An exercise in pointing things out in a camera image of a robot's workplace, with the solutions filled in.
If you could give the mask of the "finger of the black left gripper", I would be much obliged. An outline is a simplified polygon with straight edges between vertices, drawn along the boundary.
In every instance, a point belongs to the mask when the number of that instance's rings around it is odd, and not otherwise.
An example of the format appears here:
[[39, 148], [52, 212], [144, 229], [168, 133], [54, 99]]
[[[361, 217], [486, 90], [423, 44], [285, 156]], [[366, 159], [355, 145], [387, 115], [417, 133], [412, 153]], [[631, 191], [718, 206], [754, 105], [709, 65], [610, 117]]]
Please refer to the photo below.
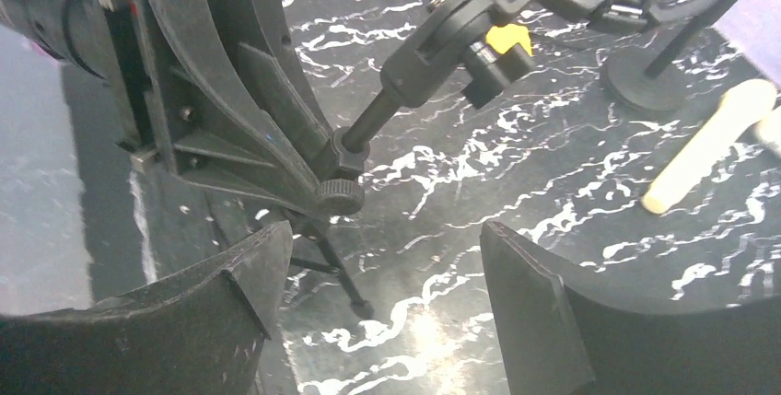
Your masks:
[[205, 0], [208, 86], [238, 130], [270, 133], [312, 161], [332, 134], [292, 45], [281, 0]]

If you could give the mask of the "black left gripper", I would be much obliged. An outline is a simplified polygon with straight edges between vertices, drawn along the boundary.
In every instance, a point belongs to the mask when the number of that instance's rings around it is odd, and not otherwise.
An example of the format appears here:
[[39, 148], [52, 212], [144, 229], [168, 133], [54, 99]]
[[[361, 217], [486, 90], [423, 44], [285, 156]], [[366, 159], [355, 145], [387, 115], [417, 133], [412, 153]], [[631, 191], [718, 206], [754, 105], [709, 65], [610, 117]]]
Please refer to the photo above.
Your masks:
[[201, 47], [206, 1], [134, 3], [142, 52], [133, 0], [1, 0], [1, 23], [108, 86], [121, 127], [118, 145], [134, 170], [158, 163], [158, 144], [165, 165], [191, 185], [328, 215], [314, 160], [270, 133], [251, 140], [210, 91]]

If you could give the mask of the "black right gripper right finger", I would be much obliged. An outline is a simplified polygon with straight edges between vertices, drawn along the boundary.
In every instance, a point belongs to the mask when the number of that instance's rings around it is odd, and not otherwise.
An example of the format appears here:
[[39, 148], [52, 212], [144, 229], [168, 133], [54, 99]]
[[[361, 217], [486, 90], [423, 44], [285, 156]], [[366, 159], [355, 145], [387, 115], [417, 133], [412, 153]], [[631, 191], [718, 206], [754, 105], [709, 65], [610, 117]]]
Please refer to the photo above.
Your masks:
[[776, 394], [780, 299], [683, 304], [491, 221], [484, 279], [513, 394]]

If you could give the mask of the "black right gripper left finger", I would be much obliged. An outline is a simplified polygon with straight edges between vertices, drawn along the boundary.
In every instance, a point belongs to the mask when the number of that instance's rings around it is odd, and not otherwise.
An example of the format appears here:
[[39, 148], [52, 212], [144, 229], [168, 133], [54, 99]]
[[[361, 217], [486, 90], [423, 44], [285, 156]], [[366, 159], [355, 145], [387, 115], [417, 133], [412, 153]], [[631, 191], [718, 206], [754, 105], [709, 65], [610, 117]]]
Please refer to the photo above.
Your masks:
[[5, 394], [260, 394], [293, 234], [277, 222], [87, 309], [1, 318]]

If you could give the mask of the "small black tripod stand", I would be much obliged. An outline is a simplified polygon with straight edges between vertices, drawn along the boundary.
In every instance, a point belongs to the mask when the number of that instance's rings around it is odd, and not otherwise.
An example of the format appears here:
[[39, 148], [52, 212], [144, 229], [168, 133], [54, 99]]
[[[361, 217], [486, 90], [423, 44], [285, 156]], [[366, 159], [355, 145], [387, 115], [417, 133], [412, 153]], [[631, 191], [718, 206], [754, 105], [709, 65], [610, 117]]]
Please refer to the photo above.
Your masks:
[[488, 311], [478, 238], [502, 222], [590, 273], [675, 303], [733, 307], [780, 292], [780, 164], [744, 135], [669, 212], [640, 197], [712, 113], [761, 71], [720, 27], [673, 67], [680, 111], [653, 119], [604, 88], [621, 52], [658, 53], [677, 26], [616, 37], [531, 6], [534, 70], [481, 110], [458, 70], [426, 105], [399, 112], [372, 143], [364, 210], [332, 236], [374, 322]]

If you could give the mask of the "black microphone stand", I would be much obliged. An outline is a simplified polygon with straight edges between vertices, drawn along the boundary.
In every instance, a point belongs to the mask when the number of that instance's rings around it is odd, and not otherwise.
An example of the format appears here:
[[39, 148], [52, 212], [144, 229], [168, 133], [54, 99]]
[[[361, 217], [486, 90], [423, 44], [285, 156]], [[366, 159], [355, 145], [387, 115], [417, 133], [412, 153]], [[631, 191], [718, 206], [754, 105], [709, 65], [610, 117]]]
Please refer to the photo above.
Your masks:
[[728, 9], [714, 7], [693, 17], [658, 54], [627, 49], [610, 56], [602, 66], [601, 82], [625, 106], [650, 117], [663, 117], [682, 107], [685, 75], [673, 65], [700, 31], [716, 23]]

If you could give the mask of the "cream yellow microphone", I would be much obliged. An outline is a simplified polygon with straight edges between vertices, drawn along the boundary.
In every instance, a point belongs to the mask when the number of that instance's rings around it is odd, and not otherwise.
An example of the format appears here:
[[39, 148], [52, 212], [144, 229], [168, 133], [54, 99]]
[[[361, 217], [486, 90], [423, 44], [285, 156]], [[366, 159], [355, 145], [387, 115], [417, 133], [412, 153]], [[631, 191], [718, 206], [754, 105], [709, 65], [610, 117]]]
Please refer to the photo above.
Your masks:
[[679, 203], [750, 126], [771, 113], [777, 94], [775, 85], [763, 79], [728, 89], [713, 115], [651, 182], [642, 206], [662, 215]]

